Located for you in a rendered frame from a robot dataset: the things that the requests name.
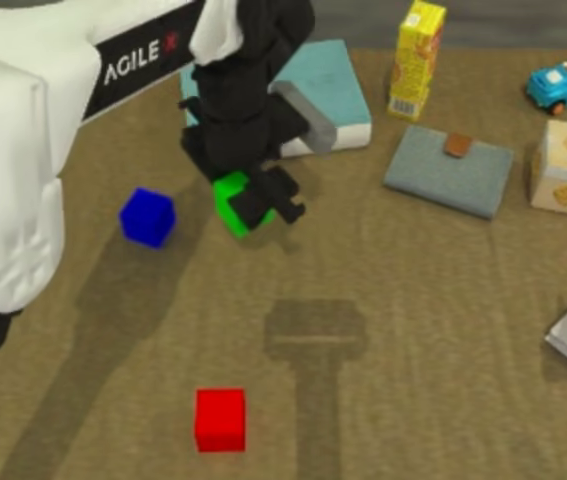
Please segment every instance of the red cube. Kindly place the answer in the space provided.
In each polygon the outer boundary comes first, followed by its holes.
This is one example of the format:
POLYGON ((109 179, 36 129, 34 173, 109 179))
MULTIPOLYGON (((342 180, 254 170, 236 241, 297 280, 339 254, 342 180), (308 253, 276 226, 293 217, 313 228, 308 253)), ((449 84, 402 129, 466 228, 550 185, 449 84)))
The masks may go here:
POLYGON ((245 451, 245 393, 239 388, 196 392, 196 446, 201 453, 245 451))

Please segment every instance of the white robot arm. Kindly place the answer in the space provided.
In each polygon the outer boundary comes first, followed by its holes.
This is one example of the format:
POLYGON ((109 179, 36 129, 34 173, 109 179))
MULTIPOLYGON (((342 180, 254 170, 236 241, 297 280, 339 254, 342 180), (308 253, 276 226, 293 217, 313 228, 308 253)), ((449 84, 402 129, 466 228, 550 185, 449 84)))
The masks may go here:
POLYGON ((47 286, 81 125, 185 64, 237 51, 238 0, 65 0, 0 9, 0 313, 47 286))

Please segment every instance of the car wheel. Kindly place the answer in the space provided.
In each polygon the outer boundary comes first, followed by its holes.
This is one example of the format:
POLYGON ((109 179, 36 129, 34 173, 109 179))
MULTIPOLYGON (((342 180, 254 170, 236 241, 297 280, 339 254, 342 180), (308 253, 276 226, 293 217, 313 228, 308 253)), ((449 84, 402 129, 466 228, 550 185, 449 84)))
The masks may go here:
POLYGON ((550 115, 560 115, 565 111, 565 102, 556 102, 547 109, 550 115))

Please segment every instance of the blue toy car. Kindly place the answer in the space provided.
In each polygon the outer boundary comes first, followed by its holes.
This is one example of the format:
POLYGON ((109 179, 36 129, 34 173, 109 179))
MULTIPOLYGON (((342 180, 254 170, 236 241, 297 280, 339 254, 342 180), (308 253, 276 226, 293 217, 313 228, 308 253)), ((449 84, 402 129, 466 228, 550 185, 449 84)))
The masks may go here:
POLYGON ((551 115, 563 113, 567 108, 567 62, 533 72, 525 93, 551 115))

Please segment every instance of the yellow carton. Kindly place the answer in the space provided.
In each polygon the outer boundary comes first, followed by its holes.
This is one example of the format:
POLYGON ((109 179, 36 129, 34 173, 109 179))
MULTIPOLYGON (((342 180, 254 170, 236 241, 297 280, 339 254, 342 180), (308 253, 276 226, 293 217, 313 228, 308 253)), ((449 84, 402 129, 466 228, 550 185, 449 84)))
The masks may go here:
POLYGON ((390 79, 388 112, 417 120, 430 93, 430 80, 445 23, 445 7, 415 0, 399 29, 390 79))

